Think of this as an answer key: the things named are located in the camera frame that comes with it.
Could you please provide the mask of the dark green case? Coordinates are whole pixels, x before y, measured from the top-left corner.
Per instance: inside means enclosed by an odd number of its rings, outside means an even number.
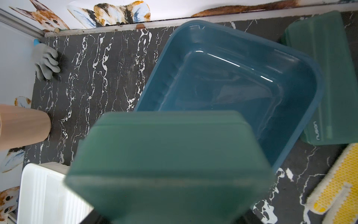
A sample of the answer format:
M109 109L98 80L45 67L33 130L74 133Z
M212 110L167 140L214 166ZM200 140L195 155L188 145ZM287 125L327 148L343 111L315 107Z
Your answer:
M112 112L64 183L114 224L231 224L274 179L238 112Z
M358 81L340 12L292 23L281 42L309 55L323 72L324 96L301 140L316 146L356 143Z

